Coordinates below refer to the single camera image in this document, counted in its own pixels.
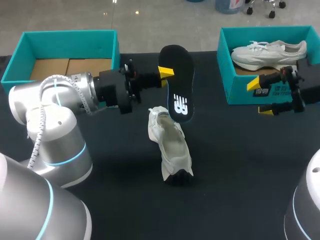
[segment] black tabletop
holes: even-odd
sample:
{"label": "black tabletop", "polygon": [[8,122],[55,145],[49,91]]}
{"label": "black tabletop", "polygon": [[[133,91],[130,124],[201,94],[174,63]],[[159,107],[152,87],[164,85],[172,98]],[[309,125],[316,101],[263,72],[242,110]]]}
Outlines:
{"label": "black tabletop", "polygon": [[[162,180],[161,152],[148,137],[148,108],[166,106],[167,90],[141,93],[133,113],[77,116],[93,171],[68,188],[89,208],[92,240],[285,240],[284,214],[320,146],[320,107],[278,117],[255,105],[228,105],[216,52],[192,53],[194,115],[182,124],[193,184]],[[122,54],[140,72],[157,71],[158,54]],[[0,152],[27,159],[32,143],[0,89]]]}

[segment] white shoe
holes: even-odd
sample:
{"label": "white shoe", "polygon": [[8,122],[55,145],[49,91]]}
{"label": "white shoe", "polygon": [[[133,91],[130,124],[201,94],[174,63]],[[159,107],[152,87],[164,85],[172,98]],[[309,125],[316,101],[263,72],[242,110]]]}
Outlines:
{"label": "white shoe", "polygon": [[307,43],[288,44],[283,41],[256,42],[248,46],[237,47],[231,58],[238,66],[256,71],[263,67],[280,70],[286,66],[295,66],[297,60],[307,56]]}
{"label": "white shoe", "polygon": [[184,173],[189,173],[193,176],[191,157],[180,124],[174,122],[162,106],[150,108],[149,111],[148,134],[150,140],[159,144],[163,180],[176,174],[184,176]]}

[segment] floor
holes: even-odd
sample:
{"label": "floor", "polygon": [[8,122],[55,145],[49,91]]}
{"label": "floor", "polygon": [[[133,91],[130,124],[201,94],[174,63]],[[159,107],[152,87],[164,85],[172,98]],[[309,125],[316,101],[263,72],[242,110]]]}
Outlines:
{"label": "floor", "polygon": [[0,3],[0,56],[13,53],[23,31],[115,29],[121,53],[159,52],[169,44],[188,51],[217,49],[220,28],[313,25],[320,33],[320,1],[286,0],[275,19],[257,0],[253,15],[226,15],[215,0],[4,0]]}

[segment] teal box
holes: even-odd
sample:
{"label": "teal box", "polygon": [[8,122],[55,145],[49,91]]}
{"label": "teal box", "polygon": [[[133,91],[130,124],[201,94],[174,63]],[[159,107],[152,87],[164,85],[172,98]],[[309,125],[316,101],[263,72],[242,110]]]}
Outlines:
{"label": "teal box", "polygon": [[115,30],[72,30],[24,32],[3,74],[8,94],[15,85],[29,80],[36,59],[112,59],[111,69],[120,67]]}
{"label": "teal box", "polygon": [[288,44],[307,43],[307,58],[311,64],[320,63],[320,38],[312,26],[260,26],[260,27],[223,27],[221,28],[217,61],[223,81],[226,100],[230,105],[272,104],[291,102],[290,89],[282,83],[273,84],[267,96],[254,96],[247,91],[247,84],[257,75],[237,75],[230,52],[250,41]]}

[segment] brown cardboard bottom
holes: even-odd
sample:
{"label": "brown cardboard bottom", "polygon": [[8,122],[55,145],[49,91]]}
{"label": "brown cardboard bottom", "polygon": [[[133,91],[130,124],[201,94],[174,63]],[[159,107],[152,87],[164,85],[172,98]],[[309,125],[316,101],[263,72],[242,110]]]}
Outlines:
{"label": "brown cardboard bottom", "polygon": [[277,69],[271,67],[263,67],[258,69],[257,71],[249,71],[237,65],[234,66],[234,70],[238,75],[268,75],[279,72]]}
{"label": "brown cardboard bottom", "polygon": [[101,59],[37,59],[33,66],[30,80],[43,81],[45,78],[59,75],[73,75],[89,72],[92,76],[99,76],[99,72],[111,69],[112,60]]}

